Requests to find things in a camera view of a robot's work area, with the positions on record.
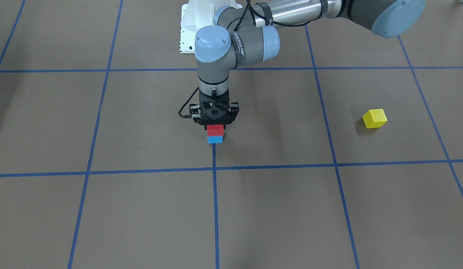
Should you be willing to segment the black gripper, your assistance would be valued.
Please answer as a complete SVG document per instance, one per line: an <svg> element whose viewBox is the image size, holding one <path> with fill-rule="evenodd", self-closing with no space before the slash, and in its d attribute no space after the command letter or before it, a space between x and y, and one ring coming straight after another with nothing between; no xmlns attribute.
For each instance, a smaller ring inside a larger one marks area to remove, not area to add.
<svg viewBox="0 0 463 269"><path fill-rule="evenodd" d="M201 126L229 125L239 113L239 103L229 102L228 94L216 98L201 94L199 104L190 104L189 112L193 121Z"/></svg>

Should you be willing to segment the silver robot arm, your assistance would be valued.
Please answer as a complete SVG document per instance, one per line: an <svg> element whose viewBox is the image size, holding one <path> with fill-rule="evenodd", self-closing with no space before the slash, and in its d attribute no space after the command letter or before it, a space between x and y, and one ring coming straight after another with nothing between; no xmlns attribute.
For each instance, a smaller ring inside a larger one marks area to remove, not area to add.
<svg viewBox="0 0 463 269"><path fill-rule="evenodd" d="M226 126L235 121L239 104L229 99L229 73L276 57L279 28L295 28L322 18L344 18L385 38L398 36L419 18L425 0L267 0L236 8L218 7L211 24L194 34L199 103L189 106L196 124Z"/></svg>

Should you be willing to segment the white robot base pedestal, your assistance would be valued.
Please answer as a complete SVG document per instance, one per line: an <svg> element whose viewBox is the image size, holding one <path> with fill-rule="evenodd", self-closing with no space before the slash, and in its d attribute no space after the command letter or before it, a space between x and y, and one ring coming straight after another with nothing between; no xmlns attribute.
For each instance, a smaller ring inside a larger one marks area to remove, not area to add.
<svg viewBox="0 0 463 269"><path fill-rule="evenodd" d="M189 0L181 7L179 53L194 53L194 37L199 29L213 25L221 7L242 8L235 0Z"/></svg>

